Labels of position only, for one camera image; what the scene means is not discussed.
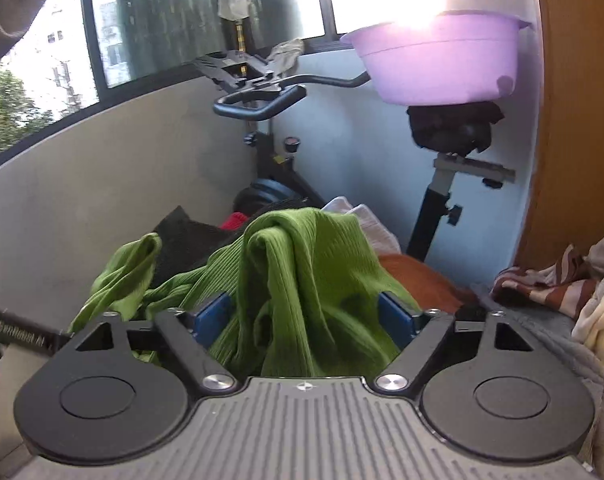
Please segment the metal bolt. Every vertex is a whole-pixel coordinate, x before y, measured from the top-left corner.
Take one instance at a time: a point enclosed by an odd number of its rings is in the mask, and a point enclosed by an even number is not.
[[[396,392],[398,390],[405,389],[409,384],[406,377],[398,374],[387,374],[382,375],[376,379],[376,385],[378,388],[387,392]]]
[[[234,378],[224,374],[207,375],[202,380],[202,386],[207,390],[213,390],[215,392],[228,390],[229,388],[232,388],[234,384],[236,384]]]

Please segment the striped cloth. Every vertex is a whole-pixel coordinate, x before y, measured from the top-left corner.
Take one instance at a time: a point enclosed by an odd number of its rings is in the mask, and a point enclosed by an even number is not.
[[[496,299],[505,290],[515,290],[531,301],[577,320],[598,285],[598,280],[591,276],[591,266],[569,245],[562,258],[546,269],[511,267],[503,270],[495,278],[491,295]]]

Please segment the green ribbed sweater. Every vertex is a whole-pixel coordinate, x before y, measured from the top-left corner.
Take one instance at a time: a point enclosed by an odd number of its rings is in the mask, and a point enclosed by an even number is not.
[[[378,294],[391,291],[418,312],[378,263],[354,215],[266,213],[205,267],[146,290],[160,244],[149,234],[120,248],[70,329],[105,310],[125,320],[142,307],[147,319],[172,306],[191,310],[226,290],[236,314],[209,352],[237,377],[371,377],[398,354],[378,322]]]

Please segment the tree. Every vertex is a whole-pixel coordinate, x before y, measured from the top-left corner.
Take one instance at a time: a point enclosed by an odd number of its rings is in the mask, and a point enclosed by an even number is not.
[[[0,70],[0,152],[53,121],[50,110],[39,109],[26,96],[21,79]]]

